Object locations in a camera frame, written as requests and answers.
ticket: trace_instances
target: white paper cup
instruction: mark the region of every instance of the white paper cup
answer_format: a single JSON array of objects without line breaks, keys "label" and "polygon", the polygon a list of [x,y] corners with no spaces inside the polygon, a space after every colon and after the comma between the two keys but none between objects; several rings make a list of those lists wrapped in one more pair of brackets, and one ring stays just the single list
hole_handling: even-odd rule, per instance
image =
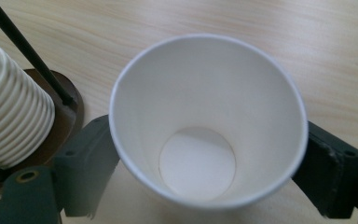
[{"label": "white paper cup", "polygon": [[118,154],[157,195],[228,209],[278,189],[301,163],[300,94],[266,53],[219,35],[185,35],[134,58],[112,91]]},{"label": "white paper cup", "polygon": [[48,136],[54,115],[51,97],[0,49],[0,167],[31,155]]}]

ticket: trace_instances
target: wooden table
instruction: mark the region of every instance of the wooden table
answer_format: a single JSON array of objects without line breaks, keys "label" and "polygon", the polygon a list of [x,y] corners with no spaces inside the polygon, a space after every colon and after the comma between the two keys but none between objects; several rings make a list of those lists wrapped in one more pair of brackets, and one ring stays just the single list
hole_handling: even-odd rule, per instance
[{"label": "wooden table", "polygon": [[[293,76],[309,120],[358,148],[358,1],[0,0],[50,69],[81,92],[85,121],[108,113],[121,69],[142,49],[189,33],[229,35],[272,55]],[[0,30],[0,47],[31,65]],[[357,223],[319,215],[293,182],[240,211],[170,209],[122,163],[97,217],[64,223]]]}]

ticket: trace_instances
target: stacked paper cup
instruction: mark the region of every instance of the stacked paper cup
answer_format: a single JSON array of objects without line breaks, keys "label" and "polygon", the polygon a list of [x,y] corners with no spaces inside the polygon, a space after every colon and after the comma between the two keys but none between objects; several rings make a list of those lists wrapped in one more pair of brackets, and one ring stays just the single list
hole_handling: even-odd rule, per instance
[{"label": "stacked paper cup", "polygon": [[30,156],[54,121],[54,103],[0,49],[0,168],[15,166]]}]

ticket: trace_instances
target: table surface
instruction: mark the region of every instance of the table surface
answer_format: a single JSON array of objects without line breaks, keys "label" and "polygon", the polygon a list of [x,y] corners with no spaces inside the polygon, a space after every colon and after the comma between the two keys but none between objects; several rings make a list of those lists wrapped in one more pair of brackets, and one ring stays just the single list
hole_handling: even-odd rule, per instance
[{"label": "table surface", "polygon": [[[358,1],[0,0],[50,69],[68,76],[85,102],[85,123],[108,113],[112,86],[142,49],[191,33],[229,35],[264,50],[293,77],[310,121],[358,148]],[[32,67],[0,30],[0,47]],[[319,215],[289,182],[246,209],[171,209],[122,163],[96,218],[64,223],[357,223]]]}]

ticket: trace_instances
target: cup bottom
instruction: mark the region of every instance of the cup bottom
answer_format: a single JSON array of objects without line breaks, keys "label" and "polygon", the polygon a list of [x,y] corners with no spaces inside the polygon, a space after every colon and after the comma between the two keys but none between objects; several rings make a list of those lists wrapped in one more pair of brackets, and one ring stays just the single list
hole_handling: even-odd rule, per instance
[{"label": "cup bottom", "polygon": [[159,171],[179,197],[211,201],[230,187],[236,171],[235,155],[219,133],[202,127],[185,128],[164,145]]}]

